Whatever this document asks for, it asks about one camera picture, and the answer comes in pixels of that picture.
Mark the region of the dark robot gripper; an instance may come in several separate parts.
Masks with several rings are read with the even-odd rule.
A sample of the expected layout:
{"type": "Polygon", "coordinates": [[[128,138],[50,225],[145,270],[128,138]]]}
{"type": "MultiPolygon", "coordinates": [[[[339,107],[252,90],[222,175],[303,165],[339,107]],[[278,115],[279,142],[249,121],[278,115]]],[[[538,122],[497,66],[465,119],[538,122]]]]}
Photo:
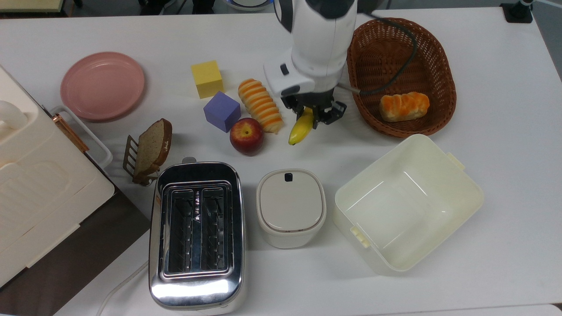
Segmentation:
{"type": "Polygon", "coordinates": [[[281,100],[287,109],[293,110],[296,120],[303,116],[306,107],[312,108],[313,129],[316,129],[319,123],[329,125],[339,120],[347,110],[346,104],[335,101],[334,91],[335,88],[331,88],[324,92],[293,94],[282,96],[281,100]]]}

